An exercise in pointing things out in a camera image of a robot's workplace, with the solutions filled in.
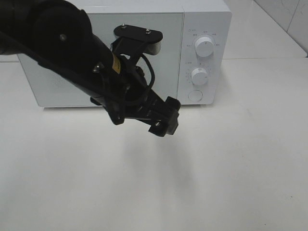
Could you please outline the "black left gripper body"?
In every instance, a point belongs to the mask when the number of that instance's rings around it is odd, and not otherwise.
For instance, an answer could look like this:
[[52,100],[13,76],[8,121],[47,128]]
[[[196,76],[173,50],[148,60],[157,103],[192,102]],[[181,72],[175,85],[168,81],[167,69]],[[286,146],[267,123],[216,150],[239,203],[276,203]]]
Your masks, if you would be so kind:
[[154,70],[143,54],[136,59],[112,54],[97,60],[91,71],[98,79],[90,101],[102,106],[114,124],[151,115],[150,103],[158,96],[152,91]]

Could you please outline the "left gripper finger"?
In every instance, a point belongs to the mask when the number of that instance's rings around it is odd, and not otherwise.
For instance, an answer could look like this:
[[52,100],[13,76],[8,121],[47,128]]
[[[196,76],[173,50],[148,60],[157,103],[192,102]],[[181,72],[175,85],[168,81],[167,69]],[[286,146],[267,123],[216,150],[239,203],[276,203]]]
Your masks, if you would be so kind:
[[173,135],[179,125],[180,102],[172,97],[167,97],[165,101],[159,100],[154,105],[155,115],[162,115],[167,117],[168,129],[166,135]]
[[146,123],[150,126],[149,132],[158,136],[164,137],[167,134],[168,122],[167,117],[163,115],[139,116],[134,119]]

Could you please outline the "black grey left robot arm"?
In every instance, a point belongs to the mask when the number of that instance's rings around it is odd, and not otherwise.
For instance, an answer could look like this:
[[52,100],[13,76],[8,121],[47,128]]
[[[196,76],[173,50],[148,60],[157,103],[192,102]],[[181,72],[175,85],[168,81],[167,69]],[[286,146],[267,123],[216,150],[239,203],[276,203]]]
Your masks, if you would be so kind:
[[92,30],[88,14],[65,0],[3,0],[0,3],[0,53],[25,54],[57,73],[102,106],[115,125],[135,119],[159,137],[178,127],[180,102],[162,100],[137,65],[156,55],[160,31],[120,25],[108,48]]

